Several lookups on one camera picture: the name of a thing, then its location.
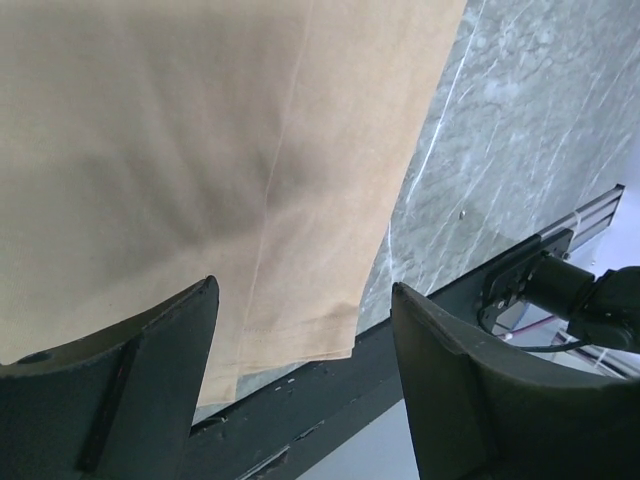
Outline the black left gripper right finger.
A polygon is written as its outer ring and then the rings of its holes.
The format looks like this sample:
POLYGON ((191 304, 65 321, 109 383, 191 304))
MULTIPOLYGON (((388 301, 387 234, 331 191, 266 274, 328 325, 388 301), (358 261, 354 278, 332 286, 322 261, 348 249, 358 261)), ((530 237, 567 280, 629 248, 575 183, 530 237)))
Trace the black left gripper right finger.
POLYGON ((516 349, 409 286, 391 325, 423 479, 635 479, 639 384, 516 349))

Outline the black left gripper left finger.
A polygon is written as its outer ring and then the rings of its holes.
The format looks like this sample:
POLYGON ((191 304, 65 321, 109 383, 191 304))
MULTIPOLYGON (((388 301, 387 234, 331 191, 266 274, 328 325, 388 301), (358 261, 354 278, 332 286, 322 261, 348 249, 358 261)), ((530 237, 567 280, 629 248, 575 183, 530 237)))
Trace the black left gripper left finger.
POLYGON ((1 368, 4 479, 177 479, 219 307, 208 276, 1 368))

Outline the beige t shirt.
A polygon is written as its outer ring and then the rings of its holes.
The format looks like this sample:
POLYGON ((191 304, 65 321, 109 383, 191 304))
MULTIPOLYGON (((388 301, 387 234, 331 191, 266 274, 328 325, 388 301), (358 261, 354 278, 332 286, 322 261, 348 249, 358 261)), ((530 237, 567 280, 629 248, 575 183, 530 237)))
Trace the beige t shirt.
POLYGON ((461 1, 5 1, 1 360, 212 275, 200 403, 348 357, 461 1))

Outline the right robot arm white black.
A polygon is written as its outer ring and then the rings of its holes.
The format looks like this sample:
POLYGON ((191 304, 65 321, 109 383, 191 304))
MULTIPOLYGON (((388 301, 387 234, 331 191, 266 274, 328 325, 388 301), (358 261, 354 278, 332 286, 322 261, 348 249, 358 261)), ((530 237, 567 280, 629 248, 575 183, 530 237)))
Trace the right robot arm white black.
POLYGON ((566 321, 567 333, 584 345, 639 351, 639 268, 595 277, 555 257, 540 260, 521 297, 566 321))

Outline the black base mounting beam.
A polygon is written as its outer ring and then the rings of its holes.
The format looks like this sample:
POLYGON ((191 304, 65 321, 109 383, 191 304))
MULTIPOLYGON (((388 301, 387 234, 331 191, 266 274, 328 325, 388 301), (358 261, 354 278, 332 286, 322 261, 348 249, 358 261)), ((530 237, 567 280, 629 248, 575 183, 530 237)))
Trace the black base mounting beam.
POLYGON ((195 425, 183 479, 295 479, 402 398, 391 323, 195 425))

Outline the aluminium frame rail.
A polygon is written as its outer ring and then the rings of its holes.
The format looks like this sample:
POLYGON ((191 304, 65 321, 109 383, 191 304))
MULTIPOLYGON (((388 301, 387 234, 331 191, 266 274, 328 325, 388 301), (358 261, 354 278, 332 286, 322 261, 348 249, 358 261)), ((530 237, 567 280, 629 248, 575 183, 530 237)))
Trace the aluminium frame rail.
POLYGON ((568 251, 572 252, 611 225, 624 191, 625 186, 617 184, 594 200, 538 231, 537 234, 546 239, 561 230, 571 230, 573 236, 568 251))

